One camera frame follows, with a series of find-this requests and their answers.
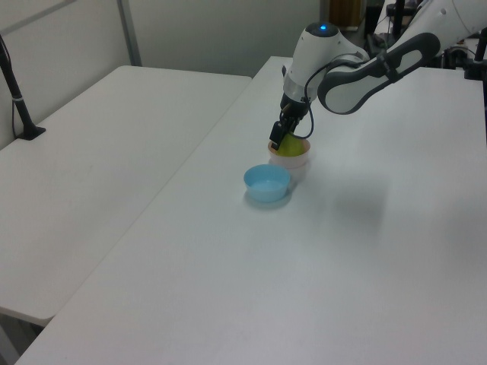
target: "green object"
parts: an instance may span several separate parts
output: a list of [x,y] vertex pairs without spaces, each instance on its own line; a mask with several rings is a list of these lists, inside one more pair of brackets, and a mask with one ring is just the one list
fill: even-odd
[[275,154],[284,157],[296,157],[302,155],[304,152],[303,141],[301,139],[297,139],[292,135],[285,135],[282,139],[281,146]]

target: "white table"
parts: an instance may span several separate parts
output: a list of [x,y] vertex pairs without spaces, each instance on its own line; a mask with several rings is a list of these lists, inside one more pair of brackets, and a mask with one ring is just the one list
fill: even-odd
[[57,314],[249,82],[118,68],[0,151],[0,313]]
[[420,69],[350,116],[315,103],[310,166],[287,200],[258,205],[243,174],[268,160],[282,63],[267,62],[20,365],[485,361],[482,85]]

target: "black cable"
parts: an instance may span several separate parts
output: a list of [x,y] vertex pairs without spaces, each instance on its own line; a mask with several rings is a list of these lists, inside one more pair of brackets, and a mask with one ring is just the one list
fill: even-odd
[[[367,63],[367,62],[368,61],[352,63],[352,62],[346,61],[346,60],[341,60],[341,61],[334,62],[334,59],[333,59],[332,61],[328,62],[323,67],[318,68],[318,70],[316,72],[314,72],[310,76],[310,78],[307,79],[306,84],[304,85],[304,103],[306,104],[307,109],[310,112],[310,119],[311,119],[311,129],[310,129],[310,132],[305,137],[300,136],[300,135],[295,135],[291,131],[289,131],[288,134],[292,135],[296,139],[308,139],[313,134],[313,131],[314,131],[314,117],[313,117],[313,111],[311,110],[310,98],[307,96],[307,87],[310,84],[311,80],[313,80],[316,77],[316,75],[318,75],[322,70],[324,70],[324,69],[326,69],[326,68],[328,68],[330,66],[332,66],[330,69],[334,69],[334,68],[337,68],[339,66],[344,66],[344,65],[346,65],[348,67],[352,67],[352,68],[358,68],[359,66],[361,66],[361,65],[363,65],[364,63]],[[285,106],[284,108],[282,108],[281,113],[279,114],[279,120],[282,120],[282,117],[284,116],[284,111],[285,111],[285,108],[286,107],[287,106]]]
[[15,117],[15,103],[12,100],[12,133],[14,134],[14,139],[17,139],[17,135],[15,134],[14,117]]
[[311,110],[310,99],[307,97],[307,86],[310,84],[311,80],[313,80],[316,75],[318,75],[322,70],[327,68],[330,64],[331,64],[331,62],[327,63],[326,65],[324,65],[321,68],[318,68],[318,71],[316,71],[314,74],[312,74],[311,77],[308,78],[308,80],[306,81],[306,84],[304,85],[304,103],[306,104],[306,107],[307,107],[308,111],[310,112],[311,129],[310,129],[310,132],[305,137],[300,136],[300,135],[295,135],[293,132],[289,131],[289,134],[292,135],[296,139],[308,139],[309,137],[311,137],[311,135],[314,132],[314,117],[313,117],[313,111]]
[[0,34],[0,44],[2,45],[2,48],[4,49],[5,53],[7,54],[8,63],[10,64],[10,66],[12,66],[12,60],[10,58],[10,53],[8,53],[7,45],[5,44],[1,34]]
[[383,17],[383,18],[382,18],[382,20],[381,20],[381,21],[379,21],[379,22],[377,23],[377,25],[379,25],[380,23],[382,23],[383,21],[385,21],[387,18],[388,18],[388,16],[386,15],[385,17]]
[[[5,41],[2,38],[2,35],[0,34],[0,46],[2,46],[5,54],[7,55],[8,58],[8,64],[10,67],[12,67],[12,60],[10,58],[10,53],[8,52],[7,45],[5,44]],[[14,139],[17,139],[17,134],[15,133],[15,102],[12,100],[12,133],[14,134]]]

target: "light blue plastic bowl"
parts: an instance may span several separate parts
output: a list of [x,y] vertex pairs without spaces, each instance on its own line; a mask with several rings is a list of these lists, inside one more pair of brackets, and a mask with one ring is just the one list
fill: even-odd
[[291,175],[276,165],[257,165],[243,175],[249,195],[258,202],[270,203],[284,198]]

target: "black clamp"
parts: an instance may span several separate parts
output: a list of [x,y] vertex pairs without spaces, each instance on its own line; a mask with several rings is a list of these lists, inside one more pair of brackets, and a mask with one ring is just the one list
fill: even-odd
[[392,62],[390,61],[390,56],[387,54],[387,52],[381,52],[377,56],[377,61],[380,63],[380,65],[384,68],[386,71],[386,76],[387,78],[392,82],[397,82],[403,76],[401,76],[396,68],[392,65]]

